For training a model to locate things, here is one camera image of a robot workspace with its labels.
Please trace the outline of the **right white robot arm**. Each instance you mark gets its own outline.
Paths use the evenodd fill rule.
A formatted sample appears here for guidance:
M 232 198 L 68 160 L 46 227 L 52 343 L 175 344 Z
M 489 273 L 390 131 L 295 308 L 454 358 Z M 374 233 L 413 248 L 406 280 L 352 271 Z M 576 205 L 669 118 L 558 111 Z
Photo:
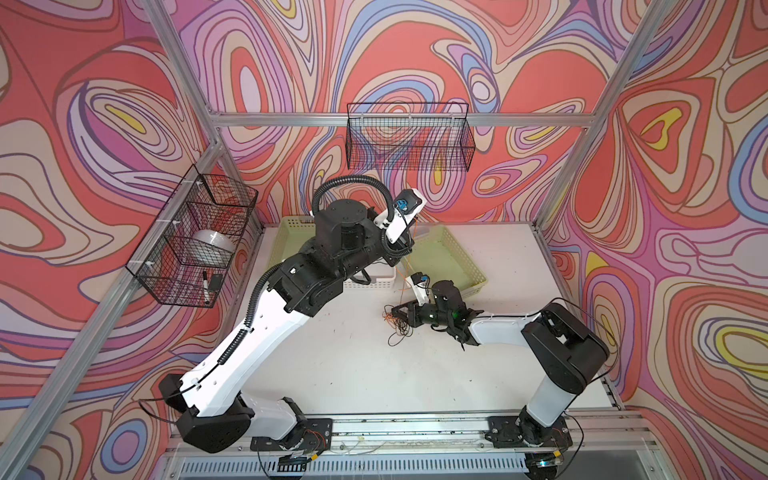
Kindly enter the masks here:
M 534 313 L 487 314 L 470 308 L 450 280 L 412 285 L 416 298 L 384 309 L 396 325 L 428 326 L 461 346 L 504 344 L 528 348 L 545 377 L 520 413 L 504 425 L 489 422 L 486 438 L 496 448 L 539 447 L 564 429 L 557 423 L 595 380 L 609 358 L 605 342 L 562 303 L 553 300 Z

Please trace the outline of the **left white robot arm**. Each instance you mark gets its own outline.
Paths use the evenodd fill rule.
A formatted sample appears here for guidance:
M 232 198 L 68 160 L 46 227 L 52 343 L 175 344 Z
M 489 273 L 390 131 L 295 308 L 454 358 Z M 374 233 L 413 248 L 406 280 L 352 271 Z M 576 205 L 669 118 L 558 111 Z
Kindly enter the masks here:
M 161 381 L 163 400 L 180 414 L 175 425 L 183 441 L 207 453 L 244 436 L 300 444 L 307 423 L 298 405 L 288 397 L 248 397 L 243 385 L 348 279 L 378 260 L 395 266 L 408 255 L 409 228 L 423 207 L 420 194 L 406 190 L 382 213 L 350 199 L 316 210 L 314 236 L 259 279 L 244 319 L 225 341 L 191 371 Z

